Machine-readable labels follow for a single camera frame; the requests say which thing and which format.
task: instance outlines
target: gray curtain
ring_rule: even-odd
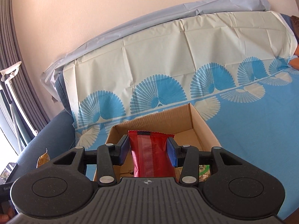
[[[28,77],[18,46],[13,23],[12,1],[0,0],[0,70],[22,61],[19,73],[12,79],[12,86],[21,107],[34,129],[41,131],[49,122]]]

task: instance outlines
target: red packet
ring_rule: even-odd
[[[129,138],[134,163],[134,177],[174,177],[166,150],[166,140],[174,135],[130,130]]]

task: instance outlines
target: person's hand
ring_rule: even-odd
[[[7,214],[0,214],[0,224],[5,224],[10,219],[13,219],[15,213],[11,207],[8,208]]]

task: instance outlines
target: blue sofa armrest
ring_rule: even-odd
[[[51,159],[73,148],[75,146],[73,122],[73,117],[66,111],[55,116],[19,155],[18,166],[7,181],[15,181],[35,169],[38,158],[46,152],[46,148]]]

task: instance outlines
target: cardboard box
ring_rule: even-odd
[[[129,130],[174,134],[174,140],[178,145],[188,144],[203,151],[211,151],[212,147],[221,146],[203,118],[191,104],[115,125],[111,128],[106,143],[117,144],[123,135],[128,134]],[[114,171],[118,179],[120,177],[133,177],[134,165],[130,152],[124,165],[114,166]],[[180,171],[177,170],[176,174],[179,177]]]

